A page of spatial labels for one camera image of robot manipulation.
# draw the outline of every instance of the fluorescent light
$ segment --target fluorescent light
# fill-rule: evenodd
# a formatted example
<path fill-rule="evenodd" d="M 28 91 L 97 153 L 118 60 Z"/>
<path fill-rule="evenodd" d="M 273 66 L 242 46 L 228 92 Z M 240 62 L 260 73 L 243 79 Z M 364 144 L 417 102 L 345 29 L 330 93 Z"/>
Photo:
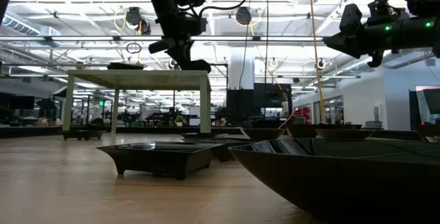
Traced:
<path fill-rule="evenodd" d="M 59 80 L 59 81 L 64 82 L 64 83 L 67 83 L 67 80 L 65 80 L 65 79 L 63 79 L 63 78 L 55 77 L 54 79 L 55 79 L 55 80 Z"/>
<path fill-rule="evenodd" d="M 0 41 L 44 41 L 42 36 L 3 36 Z"/>
<path fill-rule="evenodd" d="M 91 84 L 91 83 L 76 83 L 78 86 L 86 87 L 86 88 L 97 88 L 98 85 Z"/>
<path fill-rule="evenodd" d="M 279 75 L 282 78 L 308 78 L 308 79 L 316 79 L 316 76 L 296 76 L 296 75 Z M 255 75 L 256 78 L 264 78 L 264 75 Z M 360 78 L 360 76 L 322 76 L 321 78 L 330 78 L 330 79 L 349 79 L 349 78 Z"/>
<path fill-rule="evenodd" d="M 161 36 L 121 36 L 122 41 L 159 41 Z"/>
<path fill-rule="evenodd" d="M 316 89 L 316 87 L 292 86 L 292 89 Z"/>
<path fill-rule="evenodd" d="M 10 77 L 43 77 L 44 75 L 40 74 L 10 74 Z"/>
<path fill-rule="evenodd" d="M 292 93 L 317 93 L 316 91 L 292 91 Z"/>
<path fill-rule="evenodd" d="M 49 72 L 48 70 L 42 68 L 42 67 L 35 67 L 35 66 L 19 66 L 20 69 L 26 69 L 29 71 L 33 71 L 36 73 L 47 73 Z"/>
<path fill-rule="evenodd" d="M 117 35 L 121 36 L 122 34 L 116 30 L 110 30 L 110 32 L 116 33 Z"/>
<path fill-rule="evenodd" d="M 191 40 L 193 41 L 246 41 L 252 40 L 252 37 L 245 36 L 192 36 Z"/>
<path fill-rule="evenodd" d="M 53 36 L 53 41 L 113 41 L 112 36 Z"/>
<path fill-rule="evenodd" d="M 314 38 L 312 36 L 270 36 L 270 37 L 261 37 L 262 41 L 292 41 L 292 42 L 308 42 L 313 41 Z M 323 40 L 323 37 L 316 37 L 316 42 L 320 42 Z"/>
<path fill-rule="evenodd" d="M 360 78 L 360 76 L 323 76 L 328 79 L 356 79 Z"/>

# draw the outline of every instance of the wall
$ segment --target wall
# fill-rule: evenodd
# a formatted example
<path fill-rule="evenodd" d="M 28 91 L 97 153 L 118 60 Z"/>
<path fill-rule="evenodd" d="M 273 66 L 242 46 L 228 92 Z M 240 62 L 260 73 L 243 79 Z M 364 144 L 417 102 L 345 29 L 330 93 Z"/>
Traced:
<path fill-rule="evenodd" d="M 57 82 L 44 82 L 42 78 L 32 78 L 31 83 L 23 82 L 22 79 L 0 79 L 0 92 L 11 93 L 21 96 L 35 96 L 48 98 L 56 90 L 64 85 Z"/>
<path fill-rule="evenodd" d="M 384 78 L 382 68 L 373 73 L 361 74 L 360 79 L 344 79 L 335 89 L 324 89 L 324 99 L 343 96 L 344 121 L 352 124 L 365 124 L 374 120 L 374 107 L 381 105 L 383 110 L 380 120 L 386 127 Z M 319 101 L 319 94 L 307 94 L 294 100 L 294 107 L 303 104 L 313 104 Z"/>
<path fill-rule="evenodd" d="M 324 99 L 344 97 L 345 122 L 373 121 L 374 107 L 378 105 L 379 119 L 385 129 L 409 131 L 409 91 L 415 91 L 416 86 L 436 85 L 440 85 L 440 66 L 427 68 L 425 62 L 418 62 L 400 69 L 380 67 L 373 73 L 361 74 L 360 79 L 342 80 L 337 88 L 324 89 Z M 317 101 L 319 94 L 307 94 L 296 98 L 294 107 Z"/>
<path fill-rule="evenodd" d="M 418 62 L 400 69 L 385 69 L 384 79 L 388 128 L 409 131 L 409 91 L 415 91 L 416 86 L 440 85 L 440 67 L 427 68 L 425 62 Z"/>

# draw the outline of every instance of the desk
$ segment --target desk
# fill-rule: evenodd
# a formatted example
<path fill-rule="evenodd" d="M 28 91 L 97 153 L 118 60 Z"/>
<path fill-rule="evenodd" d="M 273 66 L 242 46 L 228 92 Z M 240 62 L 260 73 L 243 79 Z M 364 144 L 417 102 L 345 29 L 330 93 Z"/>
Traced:
<path fill-rule="evenodd" d="M 211 133 L 210 92 L 211 87 L 207 71 L 168 71 L 168 70 L 69 70 L 67 81 L 67 96 L 63 131 L 70 129 L 72 115 L 73 93 L 75 78 L 94 84 L 115 89 L 113 100 L 111 132 L 116 132 L 118 123 L 118 105 L 120 90 L 177 90 L 200 91 L 200 132 Z"/>

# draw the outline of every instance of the dark bowl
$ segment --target dark bowl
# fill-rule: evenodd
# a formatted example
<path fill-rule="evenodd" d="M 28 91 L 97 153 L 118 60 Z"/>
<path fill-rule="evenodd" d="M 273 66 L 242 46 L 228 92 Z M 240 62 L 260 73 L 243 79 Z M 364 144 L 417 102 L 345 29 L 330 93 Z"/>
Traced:
<path fill-rule="evenodd" d="M 212 133 L 183 133 L 180 134 L 185 139 L 191 138 L 214 138 L 214 137 L 224 137 L 227 134 L 212 134 Z"/>
<path fill-rule="evenodd" d="M 280 137 L 285 130 L 277 128 L 242 128 L 241 132 L 250 139 L 263 141 L 267 139 L 276 139 Z"/>
<path fill-rule="evenodd" d="M 362 128 L 361 124 L 314 124 L 320 129 L 351 129 L 358 130 Z"/>
<path fill-rule="evenodd" d="M 338 130 L 338 129 L 316 129 L 322 138 L 327 139 L 365 139 L 374 131 L 369 130 Z"/>
<path fill-rule="evenodd" d="M 439 142 L 440 124 L 426 124 L 412 126 L 425 142 Z"/>
<path fill-rule="evenodd" d="M 440 144 L 275 139 L 230 151 L 265 185 L 318 219 L 438 222 Z"/>
<path fill-rule="evenodd" d="M 315 138 L 316 127 L 313 124 L 286 124 L 287 133 L 294 138 Z"/>

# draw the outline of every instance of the ceiling light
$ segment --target ceiling light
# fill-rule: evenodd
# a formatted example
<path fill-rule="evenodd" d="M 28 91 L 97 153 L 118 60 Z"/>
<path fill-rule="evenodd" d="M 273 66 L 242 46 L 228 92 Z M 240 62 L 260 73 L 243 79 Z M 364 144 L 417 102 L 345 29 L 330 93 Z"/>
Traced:
<path fill-rule="evenodd" d="M 36 72 L 36 73 L 47 73 L 47 72 L 49 72 L 49 70 L 46 70 L 46 69 L 44 69 L 42 67 L 35 67 L 35 66 L 19 66 L 19 68 L 20 69 L 26 69 L 26 70 L 29 70 L 29 71 L 33 71 L 33 72 Z"/>
<path fill-rule="evenodd" d="M 245 36 L 192 36 L 193 41 L 246 41 L 252 40 L 252 37 Z"/>
<path fill-rule="evenodd" d="M 91 83 L 76 83 L 78 86 L 86 87 L 86 88 L 97 88 L 98 85 L 91 84 Z"/>
<path fill-rule="evenodd" d="M 53 41 L 113 41 L 112 36 L 53 36 Z"/>
<path fill-rule="evenodd" d="M 10 74 L 10 77 L 43 77 L 44 75 L 40 74 Z"/>
<path fill-rule="evenodd" d="M 4 36 L 1 37 L 2 41 L 44 41 L 42 36 Z"/>
<path fill-rule="evenodd" d="M 316 91 L 292 91 L 292 93 L 316 93 Z"/>
<path fill-rule="evenodd" d="M 122 34 L 116 30 L 111 30 L 110 32 L 116 33 L 117 35 L 121 36 Z"/>
<path fill-rule="evenodd" d="M 55 80 L 58 80 L 58 81 L 61 81 L 61 82 L 64 82 L 64 83 L 67 83 L 67 80 L 65 80 L 65 79 L 63 79 L 63 78 L 55 77 L 54 79 L 55 79 Z"/>
<path fill-rule="evenodd" d="M 292 86 L 292 89 L 316 89 L 316 87 Z"/>
<path fill-rule="evenodd" d="M 316 41 L 320 42 L 324 38 L 323 37 L 316 37 Z M 296 42 L 302 42 L 302 41 L 313 41 L 314 38 L 312 36 L 270 36 L 270 37 L 261 37 L 262 41 L 296 41 Z"/>
<path fill-rule="evenodd" d="M 159 41 L 161 36 L 121 36 L 122 41 Z"/>

